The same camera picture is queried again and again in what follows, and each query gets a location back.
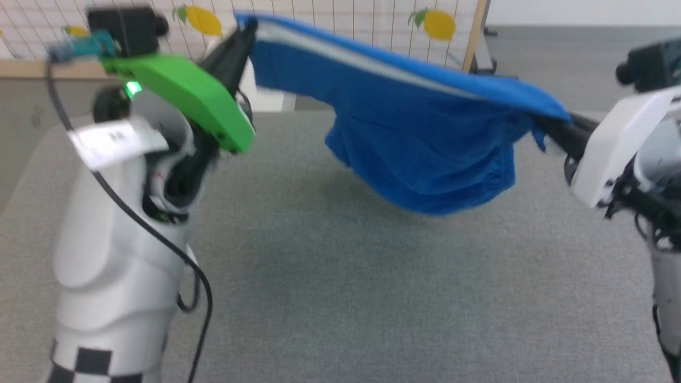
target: white stripe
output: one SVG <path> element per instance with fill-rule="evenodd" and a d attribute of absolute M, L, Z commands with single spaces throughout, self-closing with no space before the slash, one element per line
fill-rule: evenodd
<path fill-rule="evenodd" d="M 302 50 L 315 53 L 316 55 L 327 57 L 341 63 L 354 66 L 365 72 L 377 74 L 382 77 L 405 82 L 407 84 L 440 91 L 443 93 L 457 95 L 469 99 L 480 99 L 480 96 L 461 91 L 460 89 L 448 87 L 438 82 L 423 78 L 406 70 L 388 65 L 376 59 L 361 55 L 360 53 L 349 50 L 342 46 L 331 44 L 316 37 L 282 27 L 268 20 L 258 20 L 256 37 L 258 40 L 267 42 L 277 42 L 293 46 Z"/>

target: lemon decoration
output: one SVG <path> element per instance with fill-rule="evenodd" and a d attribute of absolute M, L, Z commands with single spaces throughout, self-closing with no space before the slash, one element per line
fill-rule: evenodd
<path fill-rule="evenodd" d="M 429 10 L 428 8 L 424 8 L 422 10 L 414 11 L 409 15 L 407 24 L 409 24 L 412 19 L 414 20 L 416 29 L 423 24 L 426 33 L 430 38 L 435 40 L 450 41 L 456 31 L 456 22 L 452 15 L 441 10 Z"/>
<path fill-rule="evenodd" d="M 204 35 L 222 35 L 220 20 L 209 10 L 195 5 L 183 5 L 172 10 L 173 20 L 175 20 L 175 16 L 185 24 L 189 20 L 189 24 Z"/>
<path fill-rule="evenodd" d="M 67 35 L 73 36 L 73 37 L 90 36 L 90 31 L 88 31 L 87 29 L 85 29 L 83 27 L 75 27 L 73 25 L 67 25 L 66 27 L 63 27 L 61 30 L 64 31 L 64 33 L 66 33 Z"/>

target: blue cloth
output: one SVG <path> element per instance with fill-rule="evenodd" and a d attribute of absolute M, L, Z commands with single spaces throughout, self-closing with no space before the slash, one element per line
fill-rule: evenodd
<path fill-rule="evenodd" d="M 336 120 L 327 146 L 406 209 L 443 215 L 493 199 L 515 183 L 513 143 L 535 130 L 543 145 L 529 113 L 570 119 L 553 97 L 516 79 L 447 70 L 291 20 L 235 15 L 241 25 L 256 18 L 264 31 L 251 53 L 257 84 L 331 105 Z M 329 58 L 329 50 L 340 58 Z M 354 58 L 346 59 L 348 52 Z M 358 57 L 383 69 L 372 73 Z M 384 76 L 386 68 L 451 91 Z"/>

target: wire grid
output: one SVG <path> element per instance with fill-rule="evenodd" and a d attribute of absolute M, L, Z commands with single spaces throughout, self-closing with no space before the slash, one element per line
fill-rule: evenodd
<path fill-rule="evenodd" d="M 212 39 L 191 24 L 172 18 L 182 5 L 202 7 L 220 20 L 223 35 L 236 26 L 234 10 L 271 13 L 291 18 L 413 59 L 461 68 L 478 0 L 0 0 L 0 38 L 21 59 L 43 59 L 45 46 L 65 39 L 63 27 L 86 28 L 85 9 L 112 5 L 151 5 L 168 18 L 170 33 L 161 50 L 191 59 L 201 57 Z M 437 8 L 456 21 L 449 42 L 432 40 L 423 26 L 408 23 L 409 15 Z"/>

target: white label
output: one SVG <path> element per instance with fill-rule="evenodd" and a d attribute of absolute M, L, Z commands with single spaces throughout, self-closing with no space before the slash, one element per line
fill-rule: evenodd
<path fill-rule="evenodd" d="M 144 119 L 98 123 L 69 132 L 78 155 L 91 170 L 168 148 L 161 132 Z"/>

